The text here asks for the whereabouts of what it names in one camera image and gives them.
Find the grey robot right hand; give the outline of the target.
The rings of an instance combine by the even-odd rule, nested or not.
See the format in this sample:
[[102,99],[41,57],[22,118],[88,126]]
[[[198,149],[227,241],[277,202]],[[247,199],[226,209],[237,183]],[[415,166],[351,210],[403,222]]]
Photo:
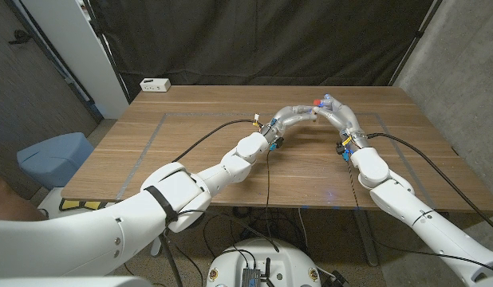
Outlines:
[[324,116],[338,131],[341,142],[348,149],[356,151],[370,147],[367,135],[361,129],[353,110],[332,97],[325,94],[323,99],[314,100],[313,111]]

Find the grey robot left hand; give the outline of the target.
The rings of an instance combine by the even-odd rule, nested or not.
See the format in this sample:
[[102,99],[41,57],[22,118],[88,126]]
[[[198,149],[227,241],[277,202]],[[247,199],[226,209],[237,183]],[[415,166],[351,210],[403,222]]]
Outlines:
[[312,106],[286,106],[280,109],[268,124],[263,126],[260,133],[269,144],[272,144],[284,135],[287,128],[305,120],[316,119],[317,115],[313,112]]

